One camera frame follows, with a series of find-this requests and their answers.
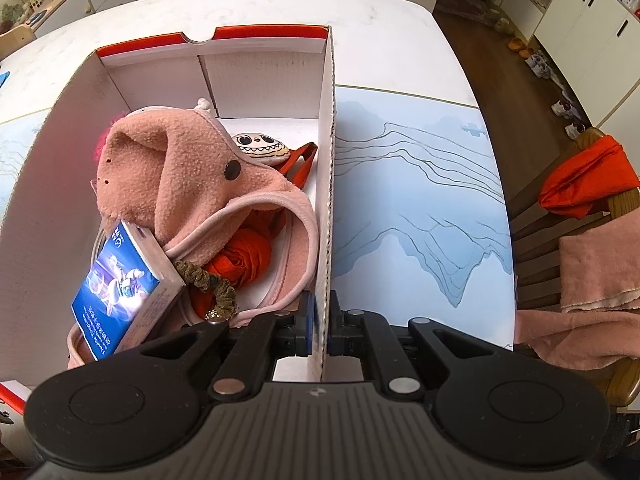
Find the white red cardboard box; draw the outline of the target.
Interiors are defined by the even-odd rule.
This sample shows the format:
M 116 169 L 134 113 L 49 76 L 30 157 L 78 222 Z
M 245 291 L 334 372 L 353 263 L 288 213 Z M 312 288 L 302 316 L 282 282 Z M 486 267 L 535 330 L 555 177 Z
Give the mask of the white red cardboard box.
M 330 298 L 326 26 L 72 51 L 1 89 L 1 375 L 35 388 L 204 320 Z

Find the olive green scrunchie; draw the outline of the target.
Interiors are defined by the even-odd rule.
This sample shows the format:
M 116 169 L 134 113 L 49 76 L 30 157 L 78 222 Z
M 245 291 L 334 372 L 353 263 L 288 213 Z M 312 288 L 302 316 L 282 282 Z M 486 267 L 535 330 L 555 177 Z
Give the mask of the olive green scrunchie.
M 199 318 L 212 323 L 231 321 L 236 313 L 236 292 L 228 280 L 186 260 L 177 260 L 174 267 Z

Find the blue mountain print mat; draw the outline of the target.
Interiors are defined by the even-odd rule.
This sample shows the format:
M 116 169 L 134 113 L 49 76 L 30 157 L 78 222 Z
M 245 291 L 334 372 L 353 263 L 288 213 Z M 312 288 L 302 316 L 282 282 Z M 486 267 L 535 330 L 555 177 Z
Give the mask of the blue mountain print mat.
M 332 287 L 345 309 L 514 341 L 506 199 L 475 106 L 336 90 Z

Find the owl face plush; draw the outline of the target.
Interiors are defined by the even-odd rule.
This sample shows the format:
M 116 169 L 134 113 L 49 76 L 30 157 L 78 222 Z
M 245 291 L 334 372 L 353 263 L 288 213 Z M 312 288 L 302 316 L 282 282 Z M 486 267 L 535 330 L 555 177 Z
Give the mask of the owl face plush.
M 251 159 L 267 166 L 286 162 L 291 150 L 282 142 L 262 133 L 238 133 L 232 136 L 238 149 Z

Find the pink fleece hat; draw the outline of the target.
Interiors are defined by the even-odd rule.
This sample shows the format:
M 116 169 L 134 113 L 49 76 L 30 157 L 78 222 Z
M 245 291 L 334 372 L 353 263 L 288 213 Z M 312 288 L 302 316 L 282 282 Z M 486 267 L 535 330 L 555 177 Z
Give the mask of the pink fleece hat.
M 96 167 L 96 206 L 104 243 L 119 222 L 152 232 L 172 264 L 201 268 L 254 210 L 282 210 L 268 270 L 235 289 L 233 327 L 288 310 L 316 272 L 319 228 L 304 188 L 244 155 L 206 101 L 192 108 L 145 107 L 114 123 Z M 186 284 L 146 339 L 203 322 Z M 76 324 L 67 337 L 70 365 L 94 361 Z

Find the wooden chair with clothes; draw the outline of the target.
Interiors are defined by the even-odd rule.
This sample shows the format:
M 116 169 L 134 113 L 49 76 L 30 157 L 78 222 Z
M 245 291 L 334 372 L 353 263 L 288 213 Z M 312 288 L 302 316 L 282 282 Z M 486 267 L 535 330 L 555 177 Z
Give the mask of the wooden chair with clothes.
M 551 365 L 593 381 L 609 404 L 639 396 L 639 177 L 622 144 L 582 132 L 508 203 L 514 243 L 567 222 L 578 227 L 514 252 L 518 266 L 555 254 L 558 264 L 516 279 L 515 341 Z

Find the pink scarf on chair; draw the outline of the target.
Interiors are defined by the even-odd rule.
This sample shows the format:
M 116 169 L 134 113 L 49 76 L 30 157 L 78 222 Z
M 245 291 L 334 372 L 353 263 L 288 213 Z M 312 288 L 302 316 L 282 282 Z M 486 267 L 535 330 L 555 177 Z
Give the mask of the pink scarf on chair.
M 560 239 L 560 310 L 521 310 L 515 342 L 568 370 L 639 357 L 639 211 Z

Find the red fuzzy plush toy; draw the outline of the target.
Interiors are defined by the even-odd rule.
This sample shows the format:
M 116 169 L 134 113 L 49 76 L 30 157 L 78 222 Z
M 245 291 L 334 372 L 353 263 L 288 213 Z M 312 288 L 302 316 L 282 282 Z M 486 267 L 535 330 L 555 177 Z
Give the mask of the red fuzzy plush toy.
M 115 122 L 119 121 L 120 118 L 122 118 L 122 115 L 112 120 L 110 124 L 104 129 L 104 131 L 100 134 L 99 139 L 96 141 L 96 148 L 94 149 L 94 152 L 93 152 L 93 159 L 95 162 L 98 162 L 100 160 L 102 151 L 106 144 L 107 137 L 111 132 L 111 128 L 114 126 Z

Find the red cloth on chair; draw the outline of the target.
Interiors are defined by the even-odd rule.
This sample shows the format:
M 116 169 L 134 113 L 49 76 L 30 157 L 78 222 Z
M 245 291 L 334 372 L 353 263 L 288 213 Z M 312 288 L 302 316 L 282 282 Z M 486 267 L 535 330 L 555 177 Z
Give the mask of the red cloth on chair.
M 580 220 L 608 198 L 638 186 L 639 178 L 622 144 L 602 136 L 549 174 L 538 203 L 550 214 Z

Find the white cabinet row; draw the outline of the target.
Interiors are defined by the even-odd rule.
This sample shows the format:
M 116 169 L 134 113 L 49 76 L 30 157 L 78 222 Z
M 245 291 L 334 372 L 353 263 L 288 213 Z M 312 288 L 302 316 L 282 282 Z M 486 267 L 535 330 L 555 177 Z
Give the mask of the white cabinet row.
M 620 0 L 500 0 L 525 41 L 535 39 L 590 124 L 639 165 L 639 18 Z

